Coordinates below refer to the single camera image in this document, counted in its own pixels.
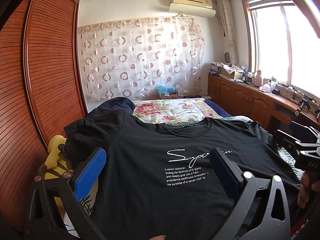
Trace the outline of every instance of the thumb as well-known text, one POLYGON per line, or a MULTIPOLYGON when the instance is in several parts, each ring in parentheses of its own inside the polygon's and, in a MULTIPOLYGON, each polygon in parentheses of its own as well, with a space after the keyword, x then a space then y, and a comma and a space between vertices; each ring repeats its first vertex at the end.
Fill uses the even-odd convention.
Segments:
POLYGON ((164 240, 167 236, 155 236, 153 238, 150 238, 149 240, 164 240))
POLYGON ((320 180, 312 184, 312 190, 315 192, 320 192, 320 180))

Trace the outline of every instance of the wardrobe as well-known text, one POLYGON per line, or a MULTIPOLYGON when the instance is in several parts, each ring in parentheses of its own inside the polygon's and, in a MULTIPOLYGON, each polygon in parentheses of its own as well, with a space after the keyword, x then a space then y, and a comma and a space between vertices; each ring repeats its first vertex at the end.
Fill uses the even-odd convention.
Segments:
POLYGON ((23 0, 0 31, 0 212, 22 230, 52 136, 86 115, 76 51, 79 0, 23 0))

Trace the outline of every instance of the curtain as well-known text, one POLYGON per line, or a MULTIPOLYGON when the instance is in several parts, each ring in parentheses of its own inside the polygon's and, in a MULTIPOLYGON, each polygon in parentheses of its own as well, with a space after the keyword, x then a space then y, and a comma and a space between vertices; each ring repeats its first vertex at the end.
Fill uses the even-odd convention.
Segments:
POLYGON ((80 27, 88 96, 154 99, 156 87, 200 90, 204 38, 189 17, 141 18, 80 27))
POLYGON ((238 56, 235 47, 235 30, 229 0, 217 0, 217 4, 223 24, 223 29, 227 37, 230 62, 236 65, 238 63, 238 56))

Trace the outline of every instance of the small black box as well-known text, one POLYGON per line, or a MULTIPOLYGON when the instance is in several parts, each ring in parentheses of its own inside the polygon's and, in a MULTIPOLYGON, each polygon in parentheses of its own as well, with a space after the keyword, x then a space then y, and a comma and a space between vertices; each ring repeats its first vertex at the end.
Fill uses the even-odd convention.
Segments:
POLYGON ((280 90, 279 89, 273 89, 272 93, 276 94, 276 95, 280 95, 280 90))

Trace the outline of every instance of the floral blanket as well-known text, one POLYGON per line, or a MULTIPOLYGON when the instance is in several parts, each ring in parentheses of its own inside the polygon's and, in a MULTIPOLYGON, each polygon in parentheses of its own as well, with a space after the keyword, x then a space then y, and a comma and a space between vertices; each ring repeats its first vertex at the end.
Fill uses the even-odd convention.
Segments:
POLYGON ((221 118, 204 98, 134 101, 133 115, 147 123, 201 121, 205 117, 221 118))

